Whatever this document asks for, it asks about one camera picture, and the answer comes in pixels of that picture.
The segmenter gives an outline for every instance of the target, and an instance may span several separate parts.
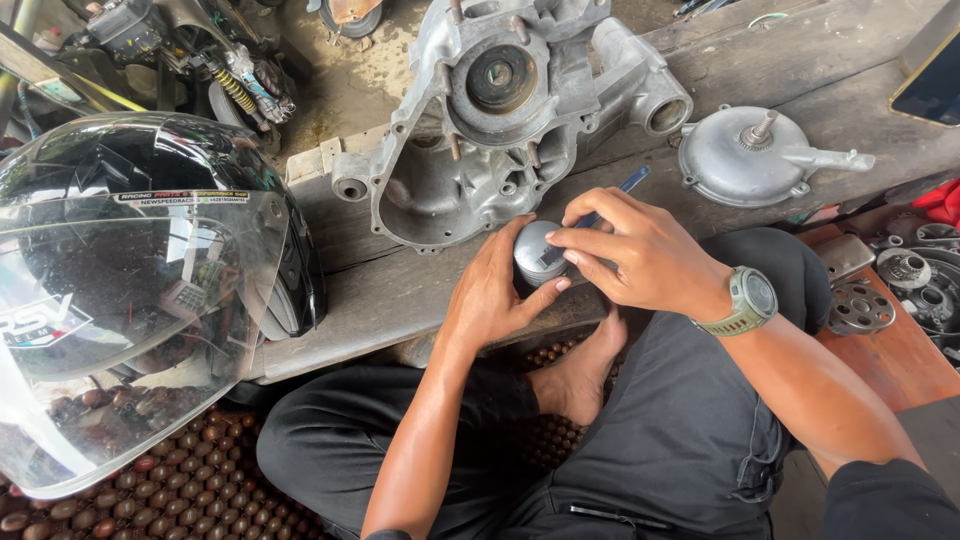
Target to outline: wristwatch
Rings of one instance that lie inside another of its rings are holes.
[[[733,315],[713,323],[693,323],[707,333],[729,337],[760,328],[777,314],[777,294],[770,280],[759,270],[746,266],[734,268],[730,295],[733,297]]]

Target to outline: forearm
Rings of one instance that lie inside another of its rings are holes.
[[[403,530],[415,540],[426,537],[450,478],[460,404],[475,354],[469,345],[438,335],[376,478],[361,538],[383,529]]]
[[[782,316],[720,342],[828,477],[856,460],[883,463],[901,457],[923,467],[906,432],[873,389]]]

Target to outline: red cloth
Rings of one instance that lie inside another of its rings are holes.
[[[931,221],[960,229],[960,189],[957,186],[960,186],[960,178],[922,195],[913,206],[926,210],[926,217]]]

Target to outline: hand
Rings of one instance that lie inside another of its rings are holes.
[[[446,319],[437,336],[479,351],[485,344],[529,325],[570,286],[570,278],[544,283],[526,300],[514,288],[514,241],[533,213],[514,218],[491,234],[453,289]]]
[[[604,218],[599,230],[566,229],[592,211]],[[564,229],[546,238],[567,248],[564,257],[617,304],[674,311],[703,322],[732,312],[733,270],[707,255],[670,212],[616,187],[597,187],[570,201]]]

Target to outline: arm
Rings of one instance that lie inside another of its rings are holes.
[[[708,256],[664,209],[619,189],[574,199],[564,225],[597,211],[599,231],[561,229],[547,236],[614,302],[716,321],[731,313],[733,270]],[[606,258],[617,270],[600,261]],[[843,361],[781,316],[762,328],[719,338],[781,422],[830,477],[851,461],[901,457],[923,467],[886,404]]]
[[[426,538],[446,492],[460,402],[473,359],[490,341],[518,331],[570,286],[544,283],[525,301],[513,286],[514,241],[534,214],[487,238],[453,289],[450,307],[410,408],[403,415],[373,486],[360,537],[396,529]]]

